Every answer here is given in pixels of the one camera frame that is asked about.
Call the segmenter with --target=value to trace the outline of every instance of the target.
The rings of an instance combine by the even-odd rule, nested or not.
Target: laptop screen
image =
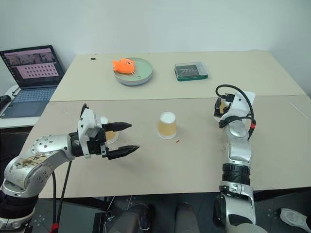
[[[56,86],[64,76],[52,46],[0,52],[21,88]]]

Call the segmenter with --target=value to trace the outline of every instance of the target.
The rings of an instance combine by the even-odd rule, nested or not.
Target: stacked plates
[[[123,85],[135,86],[148,82],[153,73],[151,64],[138,57],[128,58],[135,62],[135,74],[122,74],[114,71],[116,79]]]

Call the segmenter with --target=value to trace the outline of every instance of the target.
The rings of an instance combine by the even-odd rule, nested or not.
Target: green plate
[[[133,74],[122,74],[114,71],[115,76],[119,81],[140,83],[145,79],[150,78],[153,71],[150,62],[139,57],[129,57],[128,59],[135,62],[135,73],[140,77],[137,78]]]

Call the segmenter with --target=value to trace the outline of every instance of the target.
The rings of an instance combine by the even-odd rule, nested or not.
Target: robotic arm
[[[78,121],[78,131],[38,138],[25,153],[14,158],[4,171],[0,190],[0,230],[25,226],[34,212],[38,195],[53,171],[76,157],[101,155],[116,159],[136,151],[139,146],[124,146],[109,151],[105,132],[121,131],[128,123],[102,124],[101,117],[85,104]]]
[[[218,89],[231,87],[238,92],[235,95],[220,95]],[[213,221],[217,227],[233,233],[264,233],[256,226],[253,187],[250,186],[251,146],[249,138],[256,126],[252,108],[255,93],[243,92],[231,85],[220,85],[216,89],[219,98],[215,104],[214,117],[219,127],[227,135],[223,179],[220,181],[220,195],[214,205]],[[251,120],[250,129],[246,129],[246,119]]]

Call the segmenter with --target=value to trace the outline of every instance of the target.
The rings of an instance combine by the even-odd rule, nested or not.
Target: laptop
[[[0,118],[41,116],[64,76],[53,47],[0,51],[0,56],[21,89]]]

